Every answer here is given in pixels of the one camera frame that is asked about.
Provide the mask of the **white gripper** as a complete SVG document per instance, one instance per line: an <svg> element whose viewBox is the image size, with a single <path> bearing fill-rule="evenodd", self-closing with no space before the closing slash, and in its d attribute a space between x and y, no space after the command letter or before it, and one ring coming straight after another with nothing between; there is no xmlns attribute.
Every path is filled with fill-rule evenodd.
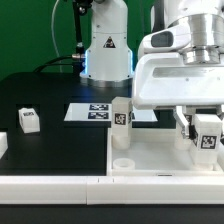
<svg viewBox="0 0 224 224"><path fill-rule="evenodd" d="M185 106L217 106L224 127L224 66L185 65L178 53L144 55L137 63L132 85L137 109L174 108L184 139L194 140L196 129Z"/></svg>

